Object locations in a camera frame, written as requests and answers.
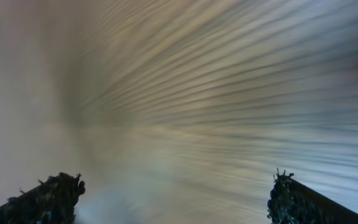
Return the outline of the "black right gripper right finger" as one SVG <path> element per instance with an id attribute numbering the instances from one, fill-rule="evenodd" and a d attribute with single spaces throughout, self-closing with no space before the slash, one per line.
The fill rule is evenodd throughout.
<path id="1" fill-rule="evenodd" d="M 358 213 L 277 171 L 267 201 L 271 224 L 358 224 Z"/>

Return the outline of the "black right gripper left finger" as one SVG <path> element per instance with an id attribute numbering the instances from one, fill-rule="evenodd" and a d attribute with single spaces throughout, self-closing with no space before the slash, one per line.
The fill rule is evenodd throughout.
<path id="1" fill-rule="evenodd" d="M 75 206 L 85 193 L 81 174 L 59 173 L 0 206 L 0 224 L 74 224 Z"/>

